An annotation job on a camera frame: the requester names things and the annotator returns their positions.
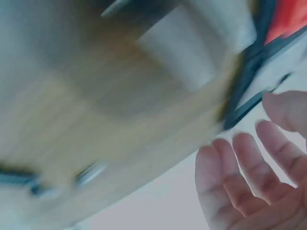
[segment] wooden furniture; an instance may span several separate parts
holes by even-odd
[[[0,3],[0,161],[41,172],[53,200],[0,189],[1,229],[61,229],[159,176],[221,130],[236,58],[197,92],[75,1]],[[107,169],[84,188],[74,176]]]

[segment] palm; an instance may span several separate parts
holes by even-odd
[[[196,158],[195,181],[210,228],[307,229],[307,155],[272,122],[260,122],[257,134],[297,188],[280,182],[251,135],[236,135],[232,146],[226,140],[216,139],[212,145],[202,147]]]

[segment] white surface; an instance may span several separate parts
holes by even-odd
[[[306,67],[300,68],[280,86],[278,92],[307,90],[306,70]],[[256,137],[254,124],[259,119],[267,119],[261,104],[234,129],[220,136],[231,139],[234,133],[245,131]],[[305,140],[301,136],[295,133],[285,133],[289,139],[306,150]],[[268,153],[264,151],[257,138],[256,141],[263,150],[265,160],[271,164],[280,179],[290,183]],[[149,184],[80,223],[79,227],[82,230],[207,230],[208,226],[202,215],[195,190],[195,156],[196,153],[193,153]]]
[[[190,91],[201,88],[216,76],[204,40],[183,5],[150,28],[137,44]]]

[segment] finger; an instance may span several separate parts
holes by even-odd
[[[265,93],[262,104],[272,122],[307,138],[307,92]]]
[[[289,178],[299,184],[307,175],[307,155],[272,122],[259,122],[256,131],[267,152]]]
[[[252,135],[246,133],[236,135],[233,138],[233,147],[247,180],[269,204],[280,200],[291,191],[292,187],[281,183],[263,159]]]
[[[201,208],[212,229],[226,230],[244,217],[223,188],[222,165],[212,146],[202,147],[196,157],[195,184]]]
[[[267,207],[268,204],[264,200],[252,194],[249,185],[240,173],[235,153],[228,141],[216,139],[212,145],[220,154],[224,188],[233,206],[244,216]]]

